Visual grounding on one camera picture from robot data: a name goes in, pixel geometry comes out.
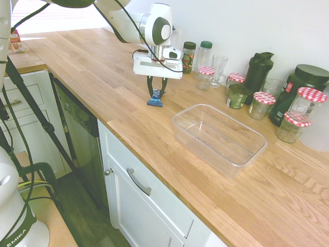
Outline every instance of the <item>wooden countertop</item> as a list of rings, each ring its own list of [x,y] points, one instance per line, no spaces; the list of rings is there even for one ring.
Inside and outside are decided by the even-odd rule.
[[[163,108],[150,107],[146,76],[132,52],[105,29],[23,35],[46,64],[168,188],[229,246],[328,246],[329,152],[286,144],[268,119],[225,105],[223,88],[200,91],[192,75],[169,79]],[[160,79],[153,87],[160,88]],[[228,179],[174,139],[172,117],[206,103],[252,127],[268,147]]]

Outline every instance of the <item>stainless steel dishwasher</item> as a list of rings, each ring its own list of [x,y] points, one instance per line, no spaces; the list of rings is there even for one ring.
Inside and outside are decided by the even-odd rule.
[[[108,208],[97,118],[57,78],[53,82],[72,161],[87,179],[97,203]]]

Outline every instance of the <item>white cabinet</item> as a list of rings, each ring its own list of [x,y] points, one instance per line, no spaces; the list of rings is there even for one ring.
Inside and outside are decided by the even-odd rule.
[[[133,247],[204,247],[212,232],[101,122],[98,126],[104,171],[111,171],[105,183],[113,227]]]
[[[41,111],[47,120],[54,126],[56,136],[68,152],[65,133],[59,116],[48,72],[42,70],[34,73],[27,73],[23,74],[22,78]],[[5,88],[9,101],[13,103],[15,115],[27,139],[33,162],[47,162],[53,168],[57,178],[69,173],[70,168],[68,167],[68,164],[60,155],[57,147],[52,142],[49,135],[44,131],[32,109],[20,94],[18,88],[8,77],[5,78]],[[2,93],[0,94],[0,97],[5,104],[5,99]],[[7,125],[13,136],[14,153],[26,151],[11,114],[9,114],[9,116],[10,119],[7,121]],[[8,143],[10,144],[10,137],[5,126],[3,123],[1,123],[0,126],[8,140]]]

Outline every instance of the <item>green lid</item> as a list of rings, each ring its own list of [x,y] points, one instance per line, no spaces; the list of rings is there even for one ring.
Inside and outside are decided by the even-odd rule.
[[[295,74],[305,81],[325,83],[329,80],[329,72],[325,69],[307,64],[298,64]]]
[[[263,53],[256,53],[250,61],[249,65],[258,70],[267,70],[270,71],[273,68],[273,61],[271,57],[273,53],[270,52],[263,52]]]
[[[250,95],[252,93],[252,91],[249,88],[247,88],[241,84],[231,84],[228,86],[228,88],[234,94]]]
[[[200,46],[202,48],[211,49],[212,48],[212,43],[209,42],[209,41],[202,41]]]
[[[187,41],[187,42],[184,42],[184,48],[188,49],[188,50],[195,50],[196,44],[193,42]]]

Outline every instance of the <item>red checkered lid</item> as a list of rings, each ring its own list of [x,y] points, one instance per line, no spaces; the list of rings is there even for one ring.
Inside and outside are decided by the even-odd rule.
[[[300,87],[297,92],[303,98],[313,102],[324,103],[328,99],[323,92],[311,87]]]
[[[274,96],[266,92],[256,92],[253,94],[253,98],[263,104],[274,104],[276,102]]]
[[[286,112],[284,118],[293,125],[298,127],[307,127],[310,125],[310,121],[305,122],[307,116],[301,114],[300,112]]]
[[[208,66],[201,66],[199,68],[197,68],[197,71],[203,75],[207,75],[207,76],[211,76],[213,74],[215,74],[215,70],[212,67],[208,67]]]
[[[236,82],[244,82],[246,79],[246,76],[241,75],[239,73],[230,73],[228,75],[228,78],[232,81],[236,81]]]

